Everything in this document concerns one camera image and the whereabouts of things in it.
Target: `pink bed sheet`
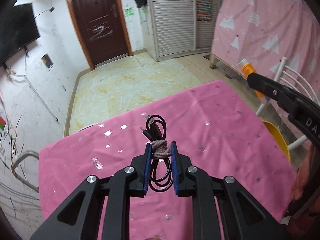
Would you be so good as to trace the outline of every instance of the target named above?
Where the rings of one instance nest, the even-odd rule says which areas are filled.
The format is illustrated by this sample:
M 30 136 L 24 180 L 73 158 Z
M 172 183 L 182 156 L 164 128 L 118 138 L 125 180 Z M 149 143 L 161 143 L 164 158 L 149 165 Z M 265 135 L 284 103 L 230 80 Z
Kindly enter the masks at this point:
M 272 79 L 285 56 L 287 65 L 300 73 L 320 98 L 320 25 L 304 0 L 224 0 L 212 53 L 238 71 L 240 60 L 247 58 L 259 74 Z M 273 105 L 300 136 L 284 111 Z
M 39 190 L 45 219 L 87 176 L 111 176 L 144 153 L 148 140 L 140 127 L 148 114 L 164 117 L 167 139 L 175 140 L 193 165 L 210 176 L 234 176 L 281 220 L 295 179 L 292 166 L 260 119 L 220 80 L 121 114 L 44 148 Z M 173 188 L 164 193 L 149 189 L 146 197 L 132 198 L 130 217 L 130 239 L 192 239 L 192 200 L 177 198 Z

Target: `poster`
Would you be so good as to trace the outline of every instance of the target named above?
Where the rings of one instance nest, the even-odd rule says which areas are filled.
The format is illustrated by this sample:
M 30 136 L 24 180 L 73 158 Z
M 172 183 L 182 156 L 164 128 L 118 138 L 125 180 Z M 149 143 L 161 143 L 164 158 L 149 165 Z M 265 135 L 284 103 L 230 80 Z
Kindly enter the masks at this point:
M 210 22 L 212 20 L 212 0 L 196 0 L 197 21 Z

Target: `beige floor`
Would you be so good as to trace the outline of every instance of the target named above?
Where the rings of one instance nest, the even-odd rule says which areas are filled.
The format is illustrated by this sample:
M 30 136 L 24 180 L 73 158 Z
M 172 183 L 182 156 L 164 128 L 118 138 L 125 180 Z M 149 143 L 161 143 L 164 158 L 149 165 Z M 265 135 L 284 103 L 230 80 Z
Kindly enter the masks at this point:
M 155 62 L 147 53 L 126 57 L 105 64 L 82 76 L 73 104 L 70 134 L 93 123 L 136 109 L 169 95 L 221 79 L 256 111 L 260 105 L 252 92 L 234 79 L 225 77 L 219 69 L 210 69 L 210 61 L 203 56 L 190 55 L 177 59 Z M 261 119 L 278 125 L 279 120 L 271 111 L 265 111 Z M 283 131 L 289 142 L 291 135 Z M 303 149 L 292 153 L 292 164 L 297 169 L 304 158 Z

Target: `brown door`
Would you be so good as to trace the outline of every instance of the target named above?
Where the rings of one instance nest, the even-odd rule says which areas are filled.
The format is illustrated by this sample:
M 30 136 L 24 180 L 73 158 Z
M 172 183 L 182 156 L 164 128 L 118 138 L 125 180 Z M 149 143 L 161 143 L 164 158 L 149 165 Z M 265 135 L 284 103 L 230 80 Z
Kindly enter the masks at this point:
M 116 0 L 72 0 L 93 64 L 128 53 Z

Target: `wall-mounted television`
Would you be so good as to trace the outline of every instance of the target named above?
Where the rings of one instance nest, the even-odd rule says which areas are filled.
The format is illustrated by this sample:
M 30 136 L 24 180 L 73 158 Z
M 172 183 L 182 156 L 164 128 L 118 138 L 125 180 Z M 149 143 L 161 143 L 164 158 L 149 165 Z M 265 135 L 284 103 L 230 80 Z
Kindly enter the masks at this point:
M 32 4 L 14 6 L 0 26 L 0 66 L 39 37 Z

